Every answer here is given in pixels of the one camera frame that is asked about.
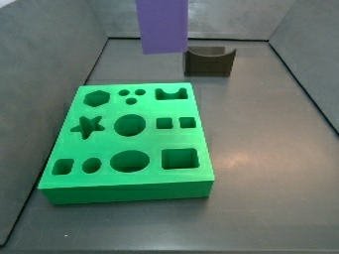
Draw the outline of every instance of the gray wall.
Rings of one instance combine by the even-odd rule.
[[[107,36],[86,0],[0,9],[0,245]]]
[[[295,0],[190,0],[190,38],[268,40]],[[139,37],[134,0],[88,0],[110,37]]]
[[[298,0],[270,43],[339,132],[339,1]]]
[[[10,3],[15,2],[16,0],[0,0],[0,8],[6,5],[8,5]]]

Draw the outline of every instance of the green foam block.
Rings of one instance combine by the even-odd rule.
[[[39,183],[52,204],[208,196],[191,83],[80,87]]]

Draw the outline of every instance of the purple block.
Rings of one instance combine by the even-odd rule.
[[[146,54],[183,53],[188,48],[188,0],[135,0]]]

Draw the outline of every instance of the small circular hole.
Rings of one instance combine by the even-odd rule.
[[[146,93],[146,90],[144,89],[138,89],[136,91],[135,91],[135,94],[136,95],[143,95]]]
[[[83,163],[83,171],[88,174],[95,173],[100,169],[100,159],[99,158],[90,158]]]
[[[128,99],[126,99],[126,103],[127,103],[128,105],[135,104],[135,103],[136,103],[136,98],[128,98]]]
[[[123,90],[119,91],[119,95],[120,95],[120,96],[126,96],[126,95],[128,95],[128,94],[130,94],[130,91],[126,90],[126,89],[123,89]]]

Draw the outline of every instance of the star-shaped hole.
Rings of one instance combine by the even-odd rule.
[[[94,131],[103,131],[104,127],[99,125],[102,116],[96,116],[92,119],[87,117],[80,118],[80,125],[71,129],[71,132],[82,132],[83,139],[87,139]]]

